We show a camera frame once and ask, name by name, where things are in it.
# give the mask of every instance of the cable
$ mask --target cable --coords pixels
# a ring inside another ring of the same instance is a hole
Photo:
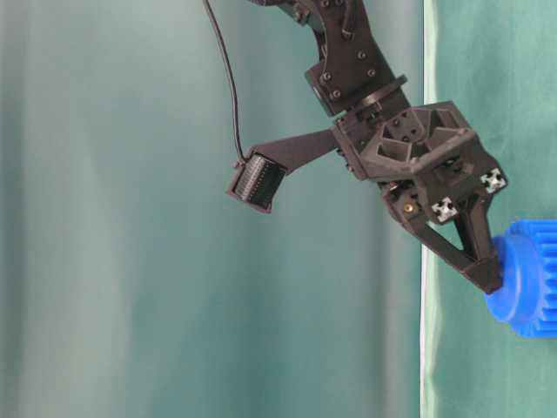
[[[222,55],[223,61],[225,63],[226,77],[228,78],[228,84],[230,85],[230,92],[232,95],[232,122],[234,128],[234,143],[236,144],[236,153],[241,162],[246,163],[247,159],[244,157],[242,152],[242,145],[240,143],[240,130],[238,123],[238,94],[236,92],[236,83],[234,82],[234,75],[232,74],[232,67],[230,65],[230,59],[228,58],[228,52],[226,51],[225,40],[218,27],[217,18],[215,18],[212,12],[209,0],[202,0],[205,10],[207,11],[207,16],[211,20],[211,25],[215,31],[215,36],[217,37],[218,48],[220,49],[220,54]]]

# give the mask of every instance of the gear teeth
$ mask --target gear teeth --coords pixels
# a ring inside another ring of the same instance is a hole
[[[557,220],[519,220],[500,240],[501,249],[513,249],[511,260],[503,256],[500,261],[505,274],[503,286],[506,280],[512,285],[507,288],[510,293],[494,298],[488,295],[487,304],[497,312],[518,303],[522,310],[503,321],[520,336],[557,337]]]

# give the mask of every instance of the green curtain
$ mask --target green curtain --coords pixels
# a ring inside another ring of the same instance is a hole
[[[200,1],[0,5],[2,417],[417,414],[419,245],[336,155],[273,215],[225,195],[230,95]],[[421,2],[366,5],[421,103]],[[213,6],[245,145],[330,126],[311,32]]]
[[[502,164],[494,234],[555,218],[557,3],[426,2],[426,101],[452,99]],[[557,415],[557,340],[526,340],[492,318],[483,295],[428,258],[422,416]]]

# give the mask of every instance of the blue plastic object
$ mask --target blue plastic object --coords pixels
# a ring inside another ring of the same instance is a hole
[[[522,337],[557,337],[557,220],[519,220],[494,242],[503,287],[485,295],[492,315]]]

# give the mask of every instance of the green fabric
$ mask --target green fabric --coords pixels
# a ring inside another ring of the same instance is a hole
[[[311,32],[213,3],[246,146],[330,126]],[[421,3],[366,4],[419,103]],[[225,195],[230,94],[201,1],[0,8],[0,416],[416,414],[419,246],[334,154],[271,216]]]
[[[557,3],[430,0],[426,10],[426,101],[452,99],[510,178],[492,232],[554,218]],[[426,281],[422,416],[556,416],[557,340],[515,336],[434,256]]]

